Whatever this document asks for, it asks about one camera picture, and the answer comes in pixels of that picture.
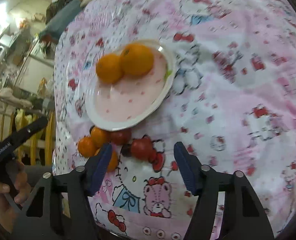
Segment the plate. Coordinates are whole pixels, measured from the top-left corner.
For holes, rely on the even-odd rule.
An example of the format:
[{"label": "plate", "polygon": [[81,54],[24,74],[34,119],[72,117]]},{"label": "plate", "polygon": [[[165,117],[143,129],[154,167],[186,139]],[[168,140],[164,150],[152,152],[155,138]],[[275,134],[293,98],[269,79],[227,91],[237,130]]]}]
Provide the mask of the plate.
[{"label": "plate", "polygon": [[[107,131],[119,131],[129,127],[133,127],[147,116],[153,113],[162,103],[167,93],[169,92],[172,83],[174,81],[175,72],[176,72],[176,60],[171,50],[169,50],[164,44],[156,40],[137,40],[136,42],[141,43],[145,46],[158,50],[167,62],[167,79],[164,83],[164,86],[157,98],[149,105],[141,114],[130,118],[126,121],[117,122],[117,121],[108,121],[98,113],[98,110],[95,107],[96,94],[98,93],[97,85],[99,82],[98,76],[94,75],[90,78],[88,82],[88,89],[86,91],[85,106],[87,114],[90,120],[100,129]],[[118,48],[113,51],[113,53],[120,54],[123,50],[123,47]]]}]

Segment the person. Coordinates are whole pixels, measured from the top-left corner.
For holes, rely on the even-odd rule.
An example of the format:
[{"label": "person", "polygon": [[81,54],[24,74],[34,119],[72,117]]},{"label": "person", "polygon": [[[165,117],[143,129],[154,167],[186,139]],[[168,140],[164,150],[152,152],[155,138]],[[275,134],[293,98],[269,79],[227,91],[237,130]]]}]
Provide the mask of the person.
[{"label": "person", "polygon": [[[23,205],[30,195],[31,186],[28,183],[28,175],[24,171],[24,164],[19,163],[19,172],[16,176],[14,187],[19,192],[15,196],[14,201],[17,204]],[[17,214],[6,200],[4,194],[10,192],[10,187],[7,184],[0,182],[0,225],[9,233],[12,232],[14,220]]]}]

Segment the table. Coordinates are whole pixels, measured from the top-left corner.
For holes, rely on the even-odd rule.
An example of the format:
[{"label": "table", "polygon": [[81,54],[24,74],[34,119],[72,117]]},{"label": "table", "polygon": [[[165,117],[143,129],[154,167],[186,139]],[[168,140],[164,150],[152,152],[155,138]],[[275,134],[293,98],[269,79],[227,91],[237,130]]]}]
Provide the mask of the table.
[{"label": "table", "polygon": [[[243,171],[277,235],[296,211],[296,14],[287,0],[90,2],[56,50],[54,173],[86,162],[76,143],[92,126],[84,100],[96,61],[137,39],[176,54],[169,96],[132,129],[133,138],[148,135],[165,162],[156,172],[120,155],[89,199],[97,224],[131,239],[183,239],[196,198],[173,157],[182,141],[217,171]],[[223,210],[220,195],[211,239]]]}]

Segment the hello kitty tablecloth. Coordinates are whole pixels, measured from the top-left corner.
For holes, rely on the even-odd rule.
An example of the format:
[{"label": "hello kitty tablecloth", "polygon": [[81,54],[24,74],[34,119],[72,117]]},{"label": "hello kitty tablecloth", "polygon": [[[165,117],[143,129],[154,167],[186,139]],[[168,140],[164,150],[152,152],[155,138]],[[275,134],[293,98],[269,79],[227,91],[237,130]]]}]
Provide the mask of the hello kitty tablecloth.
[{"label": "hello kitty tablecloth", "polygon": [[[151,164],[119,154],[89,198],[97,224],[131,239],[183,239],[196,198],[173,145],[215,170],[242,170],[277,235],[296,211],[296,14],[287,0],[93,0],[62,34],[55,58],[55,174],[84,165],[76,143],[92,126],[85,92],[103,55],[137,39],[173,50],[171,92],[132,128],[158,152]],[[220,232],[224,195],[211,239]]]}]

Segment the white cabinet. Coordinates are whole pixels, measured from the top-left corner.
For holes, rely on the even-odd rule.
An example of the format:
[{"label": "white cabinet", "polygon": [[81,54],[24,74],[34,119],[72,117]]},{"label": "white cabinet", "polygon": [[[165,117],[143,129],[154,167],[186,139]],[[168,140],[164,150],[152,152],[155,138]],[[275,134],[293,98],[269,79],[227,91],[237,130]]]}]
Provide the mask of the white cabinet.
[{"label": "white cabinet", "polygon": [[53,75],[53,71],[53,67],[29,56],[18,76],[16,86],[37,94],[42,78],[45,78],[48,82]]}]

